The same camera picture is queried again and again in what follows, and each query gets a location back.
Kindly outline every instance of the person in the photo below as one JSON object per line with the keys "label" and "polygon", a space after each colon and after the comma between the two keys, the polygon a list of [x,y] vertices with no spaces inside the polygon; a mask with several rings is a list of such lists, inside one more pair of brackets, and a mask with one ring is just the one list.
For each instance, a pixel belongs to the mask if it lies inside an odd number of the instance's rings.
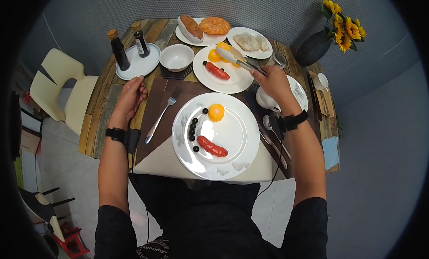
{"label": "person", "polygon": [[[277,66],[261,68],[266,76],[254,70],[250,73],[276,100],[282,115],[299,115],[301,107],[284,71]],[[130,80],[118,98],[108,128],[127,130],[146,97],[143,77]],[[125,146],[107,137],[98,170],[100,207],[94,258],[326,258],[324,155],[307,121],[288,131],[287,137],[296,192],[281,248],[263,240],[251,219],[259,183],[212,182],[201,190],[191,190],[182,179],[131,176]],[[163,230],[160,237],[140,247],[130,219],[128,177]]]}

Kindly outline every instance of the soy sauce bottle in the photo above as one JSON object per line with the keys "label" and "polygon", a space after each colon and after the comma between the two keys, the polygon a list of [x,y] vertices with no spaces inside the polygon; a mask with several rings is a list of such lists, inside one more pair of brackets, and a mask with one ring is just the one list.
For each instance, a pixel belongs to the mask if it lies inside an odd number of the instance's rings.
{"label": "soy sauce bottle", "polygon": [[136,38],[137,52],[139,53],[139,56],[142,58],[147,57],[151,51],[149,46],[147,46],[145,37],[143,37],[142,24],[139,21],[136,21],[131,24],[131,29],[134,32],[134,37]]}
{"label": "soy sauce bottle", "polygon": [[111,52],[115,55],[116,61],[118,62],[119,68],[122,71],[127,70],[130,68],[130,60],[128,60],[124,45],[122,44],[121,40],[118,38],[118,32],[116,29],[111,29],[107,32],[107,37],[110,40],[111,45]]}

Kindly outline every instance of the sunflower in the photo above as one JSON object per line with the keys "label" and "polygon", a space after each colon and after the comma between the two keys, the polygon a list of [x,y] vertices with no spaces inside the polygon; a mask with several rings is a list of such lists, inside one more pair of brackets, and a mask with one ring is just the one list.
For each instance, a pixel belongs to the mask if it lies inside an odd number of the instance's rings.
{"label": "sunflower", "polygon": [[337,29],[337,31],[335,32],[335,42],[340,44],[342,42],[341,38],[344,37],[344,28],[340,27]]}
{"label": "sunflower", "polygon": [[362,36],[359,33],[357,25],[351,22],[351,18],[346,16],[346,30],[347,34],[354,40],[360,40]]}
{"label": "sunflower", "polygon": [[334,16],[334,21],[332,22],[332,26],[334,26],[336,29],[340,27],[344,27],[343,19],[340,15],[336,14]]}
{"label": "sunflower", "polygon": [[351,46],[351,38],[344,34],[344,37],[341,39],[341,42],[338,43],[338,46],[340,46],[340,50],[344,53],[346,53],[346,50],[350,50]]}
{"label": "sunflower", "polygon": [[365,32],[365,30],[363,30],[363,27],[362,27],[362,26],[360,26],[360,22],[359,22],[359,20],[358,20],[357,18],[354,20],[354,23],[355,23],[355,24],[356,24],[356,26],[358,27],[358,29],[359,29],[359,34],[361,35],[361,37],[362,37],[362,38],[366,37],[366,32]]}
{"label": "sunflower", "polygon": [[326,8],[330,9],[332,14],[337,14],[341,12],[341,7],[333,3],[332,0],[323,0],[323,4],[326,6]]}

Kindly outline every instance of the black vase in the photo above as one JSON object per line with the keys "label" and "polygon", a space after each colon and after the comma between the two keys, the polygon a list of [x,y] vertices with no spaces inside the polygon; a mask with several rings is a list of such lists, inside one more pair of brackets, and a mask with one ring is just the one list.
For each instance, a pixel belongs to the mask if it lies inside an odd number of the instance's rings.
{"label": "black vase", "polygon": [[295,60],[302,67],[317,62],[328,51],[332,39],[326,37],[325,31],[317,32],[306,39],[295,54]]}

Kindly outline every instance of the black cable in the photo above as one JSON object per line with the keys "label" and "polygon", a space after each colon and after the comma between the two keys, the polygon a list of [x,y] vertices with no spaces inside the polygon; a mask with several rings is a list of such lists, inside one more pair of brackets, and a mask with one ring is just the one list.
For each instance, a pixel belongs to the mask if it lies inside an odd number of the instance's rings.
{"label": "black cable", "polygon": [[268,185],[268,187],[267,187],[267,188],[265,188],[262,192],[260,192],[260,193],[259,193],[259,195],[257,195],[257,196],[256,196],[256,198],[258,198],[262,193],[264,193],[267,189],[269,189],[269,187],[271,186],[272,182],[273,182],[273,181],[274,181],[274,179],[275,179],[275,176],[277,175],[278,169],[280,168],[280,164],[282,163],[283,146],[282,146],[282,142],[280,141],[280,139],[279,139],[278,141],[279,141],[279,143],[280,143],[280,146],[281,146],[281,149],[282,149],[282,150],[280,150],[280,156],[278,157],[277,170],[275,171],[275,174],[274,174],[274,176],[272,177],[271,183]]}
{"label": "black cable", "polygon": [[[142,196],[140,196],[139,193],[139,186],[137,185],[136,181],[134,180],[134,153],[131,153],[131,178],[130,181],[133,182],[134,187],[136,188],[136,192],[137,195],[142,198]],[[147,216],[147,240],[146,240],[146,244],[149,243],[149,230],[150,230],[150,226],[149,226],[149,212],[147,211],[147,206],[145,204],[146,207],[146,216]]]}

